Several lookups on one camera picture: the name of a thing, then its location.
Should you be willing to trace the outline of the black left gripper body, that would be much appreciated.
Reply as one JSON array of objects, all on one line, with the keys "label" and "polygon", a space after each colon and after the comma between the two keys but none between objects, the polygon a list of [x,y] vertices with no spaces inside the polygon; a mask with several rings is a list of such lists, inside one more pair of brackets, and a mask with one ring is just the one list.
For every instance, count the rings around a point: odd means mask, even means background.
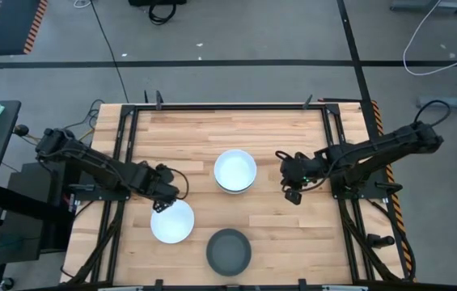
[{"label": "black left gripper body", "polygon": [[161,213],[173,205],[177,200],[180,190],[156,177],[143,184],[142,195],[153,201],[152,209],[156,213]]}]

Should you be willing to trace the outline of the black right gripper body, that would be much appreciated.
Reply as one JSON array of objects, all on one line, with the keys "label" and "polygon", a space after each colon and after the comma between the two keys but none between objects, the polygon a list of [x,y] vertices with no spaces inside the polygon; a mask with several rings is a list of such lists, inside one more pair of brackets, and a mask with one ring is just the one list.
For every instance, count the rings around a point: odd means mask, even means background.
[{"label": "black right gripper body", "polygon": [[299,205],[302,200],[301,191],[315,178],[314,166],[308,161],[288,158],[281,162],[281,175],[285,198],[294,205]]}]

